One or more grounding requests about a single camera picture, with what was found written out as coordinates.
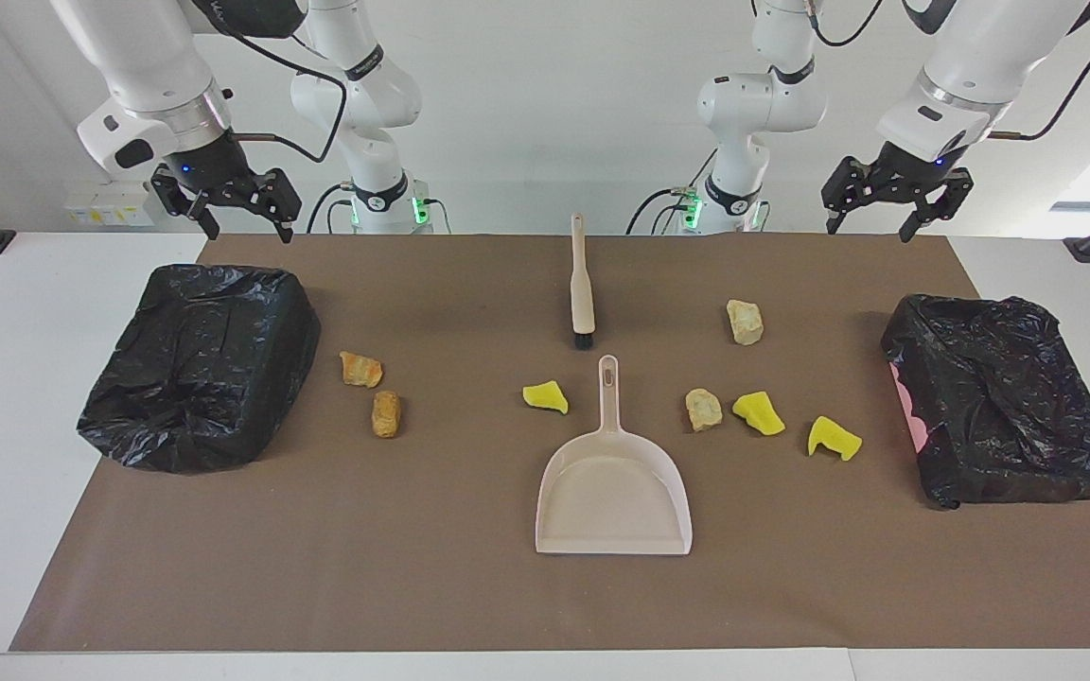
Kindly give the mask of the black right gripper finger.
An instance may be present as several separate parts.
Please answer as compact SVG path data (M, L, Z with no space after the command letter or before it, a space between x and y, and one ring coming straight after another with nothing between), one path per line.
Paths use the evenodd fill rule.
M157 166L154 169L149 185L166 212L174 218L183 217L195 221L208 240L217 240L220 235L220 224L209 211L207 200L209 197L204 191L199 191L194 199L190 199L168 166Z
M263 174L252 174L254 191L247 200L247 211L259 216L272 224L282 244L290 244L294 224L303 202L289 174L282 168L272 168Z

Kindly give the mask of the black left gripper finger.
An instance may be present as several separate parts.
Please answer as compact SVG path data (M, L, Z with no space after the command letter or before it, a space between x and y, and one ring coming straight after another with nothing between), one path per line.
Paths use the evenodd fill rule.
M905 182L900 198L912 203L913 210L897 233L904 244L931 221L950 220L972 189L974 181L968 169L952 169L947 177L934 183Z
M835 171L831 173L829 180L822 186L822 206L829 211L829 218L826 220L826 232L829 236L838 233L848 212L872 203L870 187L867 184L869 171L869 165L862 165L852 156L848 156L840 160Z

